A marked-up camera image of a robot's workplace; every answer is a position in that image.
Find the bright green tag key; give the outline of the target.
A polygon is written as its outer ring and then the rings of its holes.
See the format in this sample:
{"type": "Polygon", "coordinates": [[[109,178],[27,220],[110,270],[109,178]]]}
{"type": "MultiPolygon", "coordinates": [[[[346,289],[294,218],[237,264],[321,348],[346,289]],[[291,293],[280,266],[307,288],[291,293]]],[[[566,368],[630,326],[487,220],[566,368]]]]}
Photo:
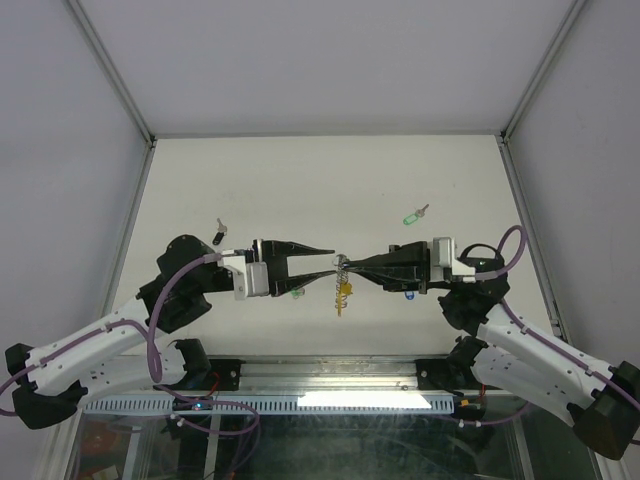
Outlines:
{"type": "Polygon", "coordinates": [[[305,295],[304,288],[298,288],[291,291],[291,295],[294,299],[299,299],[300,297],[305,295]]]}

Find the keyring with yellow handle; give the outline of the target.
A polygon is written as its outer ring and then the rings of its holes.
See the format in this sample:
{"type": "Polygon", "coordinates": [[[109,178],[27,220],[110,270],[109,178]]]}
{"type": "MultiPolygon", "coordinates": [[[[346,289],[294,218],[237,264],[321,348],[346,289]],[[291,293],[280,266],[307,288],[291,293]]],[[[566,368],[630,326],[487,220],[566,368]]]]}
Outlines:
{"type": "Polygon", "coordinates": [[[352,284],[349,281],[349,272],[346,270],[348,258],[344,254],[338,254],[334,258],[336,269],[335,285],[335,310],[339,318],[348,307],[348,299],[352,295],[352,284]]]}

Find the black tag key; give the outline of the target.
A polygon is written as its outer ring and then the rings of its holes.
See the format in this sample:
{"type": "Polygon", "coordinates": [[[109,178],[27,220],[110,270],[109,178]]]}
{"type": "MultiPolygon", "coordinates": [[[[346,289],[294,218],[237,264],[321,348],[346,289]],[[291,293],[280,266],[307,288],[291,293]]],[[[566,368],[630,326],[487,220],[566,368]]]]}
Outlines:
{"type": "Polygon", "coordinates": [[[216,229],[215,236],[213,237],[213,240],[212,240],[212,244],[214,246],[220,245],[228,232],[228,227],[222,222],[220,218],[217,218],[216,221],[217,221],[217,229],[216,229]]]}

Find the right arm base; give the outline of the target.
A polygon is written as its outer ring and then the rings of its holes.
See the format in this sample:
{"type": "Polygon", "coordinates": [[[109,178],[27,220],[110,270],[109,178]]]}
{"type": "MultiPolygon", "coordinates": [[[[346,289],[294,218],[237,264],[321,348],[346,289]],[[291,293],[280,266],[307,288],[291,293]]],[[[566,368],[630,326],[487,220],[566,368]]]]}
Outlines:
{"type": "Polygon", "coordinates": [[[414,361],[417,387],[421,391],[443,390],[455,396],[464,391],[480,391],[481,383],[471,372],[476,357],[488,344],[475,337],[459,337],[453,350],[445,356],[414,361]]]}

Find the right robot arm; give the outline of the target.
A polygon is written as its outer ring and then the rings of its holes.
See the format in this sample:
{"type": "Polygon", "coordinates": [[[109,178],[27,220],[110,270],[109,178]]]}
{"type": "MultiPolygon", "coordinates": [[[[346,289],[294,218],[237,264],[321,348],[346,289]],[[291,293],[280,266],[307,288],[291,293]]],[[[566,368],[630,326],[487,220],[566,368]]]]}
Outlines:
{"type": "Polygon", "coordinates": [[[508,391],[566,423],[595,453],[619,460],[639,431],[639,369],[595,358],[549,334],[506,301],[501,253],[458,254],[451,237],[394,245],[385,254],[344,260],[341,267],[388,292],[441,289],[447,323],[464,336],[450,352],[448,378],[508,391]]]}

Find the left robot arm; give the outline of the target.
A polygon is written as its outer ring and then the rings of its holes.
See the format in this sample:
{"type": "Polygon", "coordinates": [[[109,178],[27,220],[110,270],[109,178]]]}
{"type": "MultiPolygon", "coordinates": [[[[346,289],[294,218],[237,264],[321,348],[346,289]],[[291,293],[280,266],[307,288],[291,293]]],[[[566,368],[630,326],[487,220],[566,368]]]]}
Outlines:
{"type": "Polygon", "coordinates": [[[106,316],[42,347],[17,343],[5,352],[2,385],[13,407],[2,410],[31,429],[59,424],[103,397],[137,388],[194,389],[211,364],[197,339],[157,340],[208,313],[206,297],[231,292],[238,300],[279,297],[325,277],[290,275],[291,257],[320,249],[291,241],[256,240],[247,249],[217,252],[195,236],[172,240],[158,260],[158,276],[106,316]]]}

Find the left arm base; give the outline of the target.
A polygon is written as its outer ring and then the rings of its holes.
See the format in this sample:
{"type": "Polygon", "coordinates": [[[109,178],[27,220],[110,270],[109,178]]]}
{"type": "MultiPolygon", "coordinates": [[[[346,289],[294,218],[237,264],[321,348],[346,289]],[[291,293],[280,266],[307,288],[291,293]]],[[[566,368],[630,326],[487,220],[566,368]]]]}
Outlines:
{"type": "Polygon", "coordinates": [[[165,350],[178,354],[176,380],[163,377],[164,384],[173,390],[231,392],[239,389],[240,359],[214,358],[206,354],[198,339],[176,340],[165,350]]]}

